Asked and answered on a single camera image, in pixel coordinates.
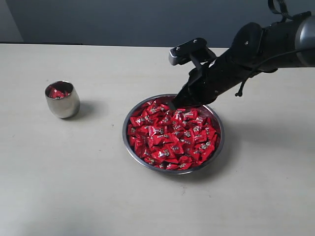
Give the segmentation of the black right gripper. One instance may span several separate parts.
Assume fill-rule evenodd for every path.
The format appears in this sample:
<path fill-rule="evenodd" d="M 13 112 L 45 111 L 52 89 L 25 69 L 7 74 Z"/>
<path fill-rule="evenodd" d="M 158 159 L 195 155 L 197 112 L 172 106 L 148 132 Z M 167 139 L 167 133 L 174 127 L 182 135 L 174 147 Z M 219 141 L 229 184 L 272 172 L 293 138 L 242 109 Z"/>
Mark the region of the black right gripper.
<path fill-rule="evenodd" d="M 244 81 L 251 68 L 233 61 L 231 53 L 223 53 L 198 78 L 190 78 L 185 93 L 179 92 L 169 102 L 171 110 L 212 103 L 232 87 Z"/>

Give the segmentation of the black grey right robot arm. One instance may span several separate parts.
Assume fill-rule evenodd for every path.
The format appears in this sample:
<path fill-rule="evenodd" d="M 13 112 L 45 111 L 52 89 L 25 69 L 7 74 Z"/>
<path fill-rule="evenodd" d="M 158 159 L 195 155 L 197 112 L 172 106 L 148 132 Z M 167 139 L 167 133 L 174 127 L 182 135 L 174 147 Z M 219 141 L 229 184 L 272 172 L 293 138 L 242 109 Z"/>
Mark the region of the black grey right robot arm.
<path fill-rule="evenodd" d="M 243 26 L 229 49 L 216 56 L 203 38 L 195 38 L 170 50 L 172 65 L 192 62 L 189 79 L 171 100 L 172 109 L 197 107 L 214 102 L 222 93 L 260 73 L 279 68 L 314 67 L 315 18 L 275 23 L 262 28 Z"/>

